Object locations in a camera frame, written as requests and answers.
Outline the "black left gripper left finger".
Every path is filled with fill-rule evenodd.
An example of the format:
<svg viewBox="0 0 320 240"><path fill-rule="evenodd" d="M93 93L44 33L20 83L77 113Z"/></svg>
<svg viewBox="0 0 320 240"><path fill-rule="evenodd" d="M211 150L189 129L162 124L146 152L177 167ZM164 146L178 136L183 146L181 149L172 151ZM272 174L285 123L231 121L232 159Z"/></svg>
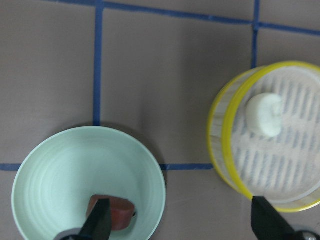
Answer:
<svg viewBox="0 0 320 240"><path fill-rule="evenodd" d="M111 235L111 204L99 199L79 232L80 240L108 240Z"/></svg>

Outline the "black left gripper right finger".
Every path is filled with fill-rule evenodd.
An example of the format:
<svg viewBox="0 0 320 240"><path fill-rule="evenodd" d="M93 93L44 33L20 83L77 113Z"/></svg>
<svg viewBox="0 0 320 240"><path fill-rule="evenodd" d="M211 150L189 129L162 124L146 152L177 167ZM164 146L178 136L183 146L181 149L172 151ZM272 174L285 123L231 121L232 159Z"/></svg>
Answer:
<svg viewBox="0 0 320 240"><path fill-rule="evenodd" d="M251 203L251 228L258 240L307 240L308 233L294 230L263 196Z"/></svg>

